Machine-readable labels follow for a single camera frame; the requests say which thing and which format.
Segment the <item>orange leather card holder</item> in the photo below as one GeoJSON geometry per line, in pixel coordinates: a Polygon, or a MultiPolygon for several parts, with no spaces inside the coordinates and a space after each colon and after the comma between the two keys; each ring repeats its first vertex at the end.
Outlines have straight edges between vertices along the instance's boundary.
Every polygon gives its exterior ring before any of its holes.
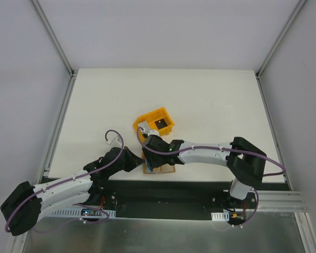
{"type": "Polygon", "coordinates": [[[166,173],[175,173],[175,172],[176,172],[175,166],[171,166],[169,164],[165,164],[158,168],[149,167],[147,162],[143,164],[144,174],[166,174],[166,173]]]}

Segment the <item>yellow plastic bin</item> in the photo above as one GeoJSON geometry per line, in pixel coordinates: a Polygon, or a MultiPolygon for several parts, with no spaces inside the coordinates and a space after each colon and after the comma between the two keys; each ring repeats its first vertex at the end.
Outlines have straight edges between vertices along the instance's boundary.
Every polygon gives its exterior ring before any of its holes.
{"type": "Polygon", "coordinates": [[[160,136],[169,135],[172,132],[173,126],[174,122],[165,107],[141,115],[133,123],[135,131],[139,127],[142,127],[145,134],[147,134],[149,130],[156,130],[160,136]]]}

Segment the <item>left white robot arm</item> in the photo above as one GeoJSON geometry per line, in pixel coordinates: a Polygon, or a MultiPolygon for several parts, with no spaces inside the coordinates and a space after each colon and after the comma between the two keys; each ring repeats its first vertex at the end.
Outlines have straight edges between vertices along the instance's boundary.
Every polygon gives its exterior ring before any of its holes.
{"type": "Polygon", "coordinates": [[[0,207],[6,220],[5,231],[18,236],[56,209],[84,202],[95,205],[100,201],[102,184],[110,176],[131,172],[143,163],[127,147],[112,148],[73,175],[35,185],[22,182],[0,207]]]}

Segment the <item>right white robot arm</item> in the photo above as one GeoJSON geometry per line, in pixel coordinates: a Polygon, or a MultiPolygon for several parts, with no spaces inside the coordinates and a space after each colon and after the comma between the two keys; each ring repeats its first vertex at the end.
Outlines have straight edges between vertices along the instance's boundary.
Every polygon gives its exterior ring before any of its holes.
{"type": "Polygon", "coordinates": [[[157,135],[149,135],[142,151],[150,168],[190,163],[214,164],[228,168],[235,176],[226,201],[232,208],[244,204],[247,194],[262,183],[266,154],[245,138],[232,142],[200,144],[185,140],[165,142],[157,135]]]}

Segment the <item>black credit card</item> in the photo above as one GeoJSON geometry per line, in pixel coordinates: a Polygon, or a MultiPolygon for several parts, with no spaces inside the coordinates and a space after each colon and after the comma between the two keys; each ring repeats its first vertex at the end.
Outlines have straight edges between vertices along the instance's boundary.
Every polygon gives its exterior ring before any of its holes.
{"type": "Polygon", "coordinates": [[[156,125],[158,130],[167,127],[167,123],[166,123],[165,119],[159,119],[159,120],[155,121],[155,125],[156,125]]]}

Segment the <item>grey credit card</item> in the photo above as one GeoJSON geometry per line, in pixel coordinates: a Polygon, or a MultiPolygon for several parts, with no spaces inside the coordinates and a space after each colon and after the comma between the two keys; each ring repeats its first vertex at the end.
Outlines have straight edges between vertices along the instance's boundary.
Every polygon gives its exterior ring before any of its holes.
{"type": "Polygon", "coordinates": [[[150,130],[150,127],[146,121],[138,123],[137,126],[143,133],[147,133],[150,130]]]}

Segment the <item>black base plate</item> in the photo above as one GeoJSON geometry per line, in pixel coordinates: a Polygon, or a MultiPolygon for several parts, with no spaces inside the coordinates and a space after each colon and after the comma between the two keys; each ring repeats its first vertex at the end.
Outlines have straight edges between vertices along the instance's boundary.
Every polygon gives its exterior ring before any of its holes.
{"type": "Polygon", "coordinates": [[[256,207],[250,192],[245,200],[229,196],[228,182],[104,181],[89,190],[86,206],[102,206],[118,218],[210,220],[222,211],[243,213],[256,207]]]}

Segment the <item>right aluminium rail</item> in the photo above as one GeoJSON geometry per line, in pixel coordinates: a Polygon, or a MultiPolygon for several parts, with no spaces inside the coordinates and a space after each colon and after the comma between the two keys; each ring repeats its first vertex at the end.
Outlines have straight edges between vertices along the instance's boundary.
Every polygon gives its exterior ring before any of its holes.
{"type": "Polygon", "coordinates": [[[308,212],[308,207],[299,191],[259,191],[258,211],[308,212]]]}

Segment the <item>left aluminium frame post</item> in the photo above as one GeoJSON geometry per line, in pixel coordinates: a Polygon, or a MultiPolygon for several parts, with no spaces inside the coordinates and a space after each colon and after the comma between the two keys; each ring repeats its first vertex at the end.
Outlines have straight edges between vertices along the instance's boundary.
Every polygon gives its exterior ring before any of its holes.
{"type": "Polygon", "coordinates": [[[52,44],[55,52],[57,53],[58,57],[60,58],[62,64],[64,65],[67,73],[70,76],[75,76],[76,71],[73,69],[72,65],[70,64],[63,47],[61,46],[47,16],[45,11],[43,10],[40,2],[38,0],[30,0],[29,3],[31,4],[32,8],[34,9],[36,16],[38,17],[50,43],[52,44]]]}

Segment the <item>aluminium frame post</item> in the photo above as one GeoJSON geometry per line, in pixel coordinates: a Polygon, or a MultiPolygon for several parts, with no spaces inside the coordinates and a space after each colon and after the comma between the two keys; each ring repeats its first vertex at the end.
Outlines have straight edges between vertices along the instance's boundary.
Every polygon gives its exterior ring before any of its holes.
{"type": "Polygon", "coordinates": [[[291,11],[289,17],[285,21],[284,25],[282,26],[279,34],[277,35],[274,43],[272,44],[271,48],[269,49],[265,59],[263,60],[261,66],[259,69],[256,71],[255,76],[256,79],[259,80],[260,77],[263,75],[265,72],[266,68],[270,64],[271,60],[274,58],[276,52],[280,48],[281,44],[285,40],[286,36],[289,34],[291,28],[295,24],[296,20],[298,19],[299,15],[301,12],[304,10],[306,7],[307,3],[309,0],[299,0],[295,4],[293,10],[291,11]]]}
{"type": "Polygon", "coordinates": [[[61,46],[47,16],[45,11],[43,10],[40,2],[38,0],[30,0],[29,3],[31,4],[32,8],[34,9],[36,16],[38,17],[50,43],[52,44],[55,52],[57,53],[58,57],[60,58],[62,64],[64,65],[67,73],[70,76],[75,76],[76,71],[73,69],[72,65],[70,64],[63,47],[61,46]]]}

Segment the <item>right aluminium frame post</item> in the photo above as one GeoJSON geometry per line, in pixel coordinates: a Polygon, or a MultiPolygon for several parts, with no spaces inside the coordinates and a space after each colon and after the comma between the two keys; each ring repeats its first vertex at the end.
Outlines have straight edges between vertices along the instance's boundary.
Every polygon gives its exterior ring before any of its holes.
{"type": "Polygon", "coordinates": [[[276,52],[280,48],[281,44],[285,40],[286,36],[289,34],[291,28],[295,24],[296,20],[298,19],[299,15],[301,12],[304,10],[306,7],[307,3],[309,0],[299,0],[295,4],[293,10],[291,11],[289,17],[285,21],[284,25],[282,26],[279,34],[277,35],[274,43],[272,44],[271,48],[269,49],[265,59],[263,60],[261,66],[259,69],[256,71],[255,76],[256,79],[259,80],[260,77],[263,75],[265,72],[266,68],[270,64],[271,60],[274,58],[276,52]]]}

